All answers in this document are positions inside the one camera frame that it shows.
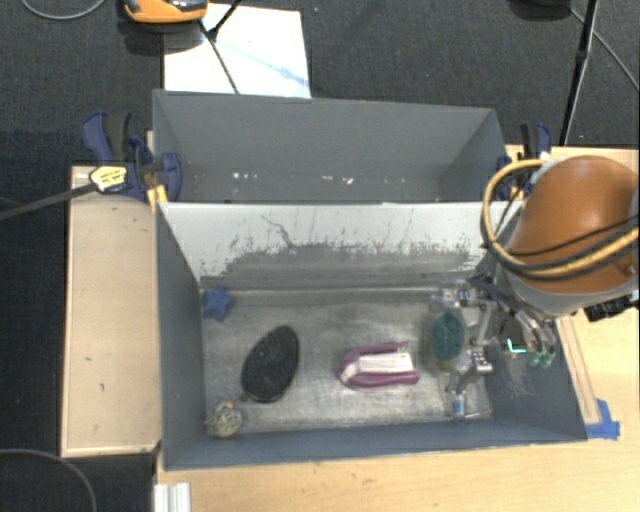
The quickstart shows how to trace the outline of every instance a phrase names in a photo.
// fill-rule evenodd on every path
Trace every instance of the gray bin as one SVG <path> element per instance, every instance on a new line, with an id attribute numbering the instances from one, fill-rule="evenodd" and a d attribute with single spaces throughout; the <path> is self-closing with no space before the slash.
<path id="1" fill-rule="evenodd" d="M 483 257 L 477 199 L 504 152 L 493 112 L 154 98 L 156 153 L 176 150 L 185 171 L 180 201 L 161 204 L 156 222 L 166 469 L 586 438 L 561 349 L 547 370 L 492 352 L 497 371 L 469 387 L 475 417 L 463 424 L 451 421 L 446 375 L 429 357 L 431 298 Z M 438 139 L 439 130 L 450 137 Z M 241 169 L 245 185 L 234 177 Z M 268 183 L 250 185 L 254 174 Z M 291 180 L 328 183 L 291 188 Z M 459 195 L 455 182 L 465 185 Z M 222 323 L 201 314 L 202 290 L 218 285 L 236 298 Z M 273 404 L 239 401 L 244 356 L 281 324 L 300 338 L 293 384 Z M 389 341 L 409 342 L 416 386 L 354 391 L 339 382 L 345 352 Z M 206 436 L 205 416 L 220 399 L 245 416 L 232 439 Z"/>

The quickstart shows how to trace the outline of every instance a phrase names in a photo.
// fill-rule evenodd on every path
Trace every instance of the purple and white object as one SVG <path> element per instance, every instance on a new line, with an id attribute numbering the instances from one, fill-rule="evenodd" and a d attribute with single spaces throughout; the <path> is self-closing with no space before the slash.
<path id="1" fill-rule="evenodd" d="M 409 343 L 360 347 L 347 353 L 340 365 L 340 380 L 354 388 L 374 388 L 418 382 Z"/>

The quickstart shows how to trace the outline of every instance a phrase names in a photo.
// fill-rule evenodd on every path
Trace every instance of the black sponge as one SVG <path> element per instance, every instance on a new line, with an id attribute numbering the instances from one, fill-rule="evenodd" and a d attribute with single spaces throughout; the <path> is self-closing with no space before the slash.
<path id="1" fill-rule="evenodd" d="M 245 394 L 256 402 L 274 402 L 282 397 L 298 369 L 300 344 L 289 326 L 276 327 L 259 340 L 242 367 Z"/>

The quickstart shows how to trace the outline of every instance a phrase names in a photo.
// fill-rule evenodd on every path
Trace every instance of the white paper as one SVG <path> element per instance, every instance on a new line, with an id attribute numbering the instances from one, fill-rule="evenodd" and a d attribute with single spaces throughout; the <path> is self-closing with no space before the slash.
<path id="1" fill-rule="evenodd" d="M 209 4 L 203 24 L 213 28 L 228 6 Z M 170 91 L 234 94 L 211 44 L 197 25 L 165 35 L 164 87 Z M 310 98 L 302 20 L 297 11 L 238 7 L 216 47 L 240 94 Z"/>

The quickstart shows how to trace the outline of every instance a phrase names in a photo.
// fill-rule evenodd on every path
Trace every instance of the black floor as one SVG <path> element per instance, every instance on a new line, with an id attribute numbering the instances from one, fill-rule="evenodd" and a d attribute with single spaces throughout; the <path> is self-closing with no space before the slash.
<path id="1" fill-rule="evenodd" d="M 92 3 L 31 0 L 51 11 Z M 94 110 L 131 112 L 137 131 L 151 126 L 161 41 L 123 23 L 117 3 L 70 22 L 36 18 L 19 0 L 0 4 L 0 197 L 28 202 L 64 190 L 72 162 L 91 157 L 78 127 Z M 581 31 L 573 16 L 549 20 L 508 0 L 246 3 L 301 10 L 316 97 L 488 106 L 507 142 L 519 142 L 523 121 L 559 136 Z M 596 29 L 638 80 L 640 3 L 599 4 Z M 573 2 L 580 14 L 585 5 Z M 598 41 L 569 143 L 638 146 L 638 94 Z M 0 448 L 57 451 L 65 229 L 63 206 L 0 223 Z M 92 459 L 81 468 L 99 510 L 150 506 L 149 457 Z M 0 510 L 29 510 L 20 503 L 35 499 L 40 469 L 0 457 Z"/>

